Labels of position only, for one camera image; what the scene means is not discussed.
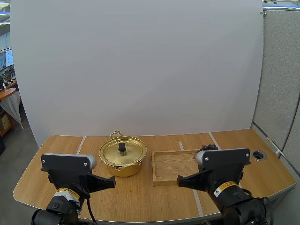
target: white backdrop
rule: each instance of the white backdrop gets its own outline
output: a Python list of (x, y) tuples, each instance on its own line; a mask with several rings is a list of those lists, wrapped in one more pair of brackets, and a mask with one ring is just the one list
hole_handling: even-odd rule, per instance
[(261, 0), (14, 0), (15, 71), (38, 145), (249, 128), (261, 10)]

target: wood grain surface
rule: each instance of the wood grain surface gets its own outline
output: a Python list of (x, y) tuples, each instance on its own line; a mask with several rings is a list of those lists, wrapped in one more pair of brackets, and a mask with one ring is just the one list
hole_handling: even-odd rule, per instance
[(177, 176), (198, 173), (195, 155), (199, 150), (153, 151), (153, 186), (177, 185)]
[[(268, 158), (245, 166), (241, 180), (243, 188), (254, 196), (270, 196), (295, 184), (295, 180), (276, 155), (251, 129), (213, 133), (221, 149), (249, 148), (250, 151), (263, 150)], [(177, 186), (153, 186), (152, 152), (200, 149), (212, 144), (209, 134), (140, 136), (147, 146), (147, 155), (141, 170), (131, 177), (116, 177), (116, 188), (91, 193), (91, 207), (98, 220), (148, 222), (167, 221), (199, 216), (193, 191)], [(75, 154), (82, 137), (53, 136), (48, 138), (34, 156), (14, 190), (14, 198), (20, 202), (44, 209), (55, 187), (50, 184), (45, 172), (40, 171), (40, 157), (47, 152)], [(80, 154), (92, 154), (97, 159), (93, 174), (108, 178), (112, 175), (100, 160), (99, 150), (108, 137), (86, 137)], [(207, 193), (198, 191), (204, 215), (217, 213), (213, 201)], [(80, 215), (90, 218), (86, 203)]]
[(0, 91), (0, 100), (3, 100), (15, 93), (15, 88), (8, 88), (6, 90), (4, 89)]
[[(185, 149), (200, 149), (213, 143), (209, 134), (140, 136), (147, 146), (147, 155), (141, 170), (131, 177), (116, 177), (116, 188), (91, 194), (91, 208), (98, 220), (146, 222), (166, 221), (199, 216), (195, 197), (191, 189), (177, 186), (154, 187), (152, 177), (152, 151), (180, 150), (178, 142)], [(107, 137), (86, 137), (80, 154), (97, 156), (93, 174), (111, 177), (107, 166), (99, 157), (99, 150)], [(86, 204), (82, 218), (90, 218)]]
[(83, 137), (52, 136), (38, 150), (14, 189), (17, 201), (40, 209), (47, 207), (56, 189), (41, 171), (41, 156), (45, 153), (76, 154)]
[(215, 132), (212, 135), (221, 149), (249, 148), (250, 152), (262, 150), (267, 154), (267, 159), (263, 161), (256, 161), (251, 156), (251, 164), (246, 165), (243, 170), (244, 176), (240, 184), (254, 197), (270, 196), (296, 183), (253, 129)]

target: pot handle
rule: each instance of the pot handle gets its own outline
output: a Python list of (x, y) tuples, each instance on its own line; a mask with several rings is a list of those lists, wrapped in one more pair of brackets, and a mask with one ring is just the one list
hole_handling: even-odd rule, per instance
[(115, 169), (118, 170), (118, 171), (122, 171), (122, 170), (124, 170), (124, 169), (126, 169), (126, 168), (128, 168), (130, 166), (138, 166), (138, 165), (139, 165), (139, 163), (133, 162), (133, 163), (125, 164), (121, 168), (115, 168)]
[(115, 131), (115, 132), (112, 132), (111, 135), (109, 135), (109, 139), (111, 140), (113, 138), (113, 135), (116, 135), (116, 134), (120, 134), (121, 136), (123, 136), (123, 134), (120, 131)]

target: ceiling light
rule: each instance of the ceiling light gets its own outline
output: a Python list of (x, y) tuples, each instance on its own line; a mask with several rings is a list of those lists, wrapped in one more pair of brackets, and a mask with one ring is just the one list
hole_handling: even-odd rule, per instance
[(0, 6), (2, 6), (2, 7), (9, 6), (9, 4), (10, 4), (10, 2), (3, 2), (3, 1), (0, 2)]

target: white tape line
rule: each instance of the white tape line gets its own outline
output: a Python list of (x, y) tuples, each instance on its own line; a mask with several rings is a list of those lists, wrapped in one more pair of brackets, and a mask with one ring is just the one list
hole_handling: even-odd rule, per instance
[(79, 148), (78, 148), (78, 150), (77, 150), (77, 152), (76, 152), (77, 155), (79, 155), (79, 153), (80, 153), (80, 150), (81, 150), (81, 147), (83, 146), (83, 143), (84, 143), (85, 138), (86, 138), (86, 136), (83, 136), (82, 141), (81, 141), (81, 143), (80, 143), (80, 145), (79, 145)]
[(220, 146), (218, 145), (216, 139), (215, 139), (214, 136), (211, 134), (211, 132), (209, 132), (209, 134), (210, 134), (210, 137), (212, 138), (212, 140), (214, 141), (215, 145), (217, 146), (217, 148), (221, 150)]
[(198, 196), (198, 192), (195, 189), (193, 189), (193, 193), (194, 193), (194, 197), (195, 197), (195, 200), (196, 200), (196, 204), (197, 204), (197, 208), (198, 208), (198, 211), (199, 211), (199, 215), (201, 217), (203, 217), (204, 214), (203, 214), (202, 206), (201, 206), (200, 199), (199, 199), (199, 196)]
[(184, 149), (183, 149), (183, 145), (182, 145), (182, 143), (181, 143), (181, 142), (178, 142), (178, 144), (179, 144), (180, 150), (182, 150), (182, 151), (183, 151)]
[[(184, 149), (183, 149), (182, 142), (178, 142), (178, 144), (179, 144), (180, 150), (183, 151)], [(198, 196), (198, 192), (197, 192), (197, 190), (193, 189), (193, 193), (194, 193), (194, 197), (195, 197), (195, 200), (196, 200), (199, 216), (203, 217), (204, 214), (203, 214), (202, 206), (201, 206), (200, 199), (199, 199), (199, 196)]]

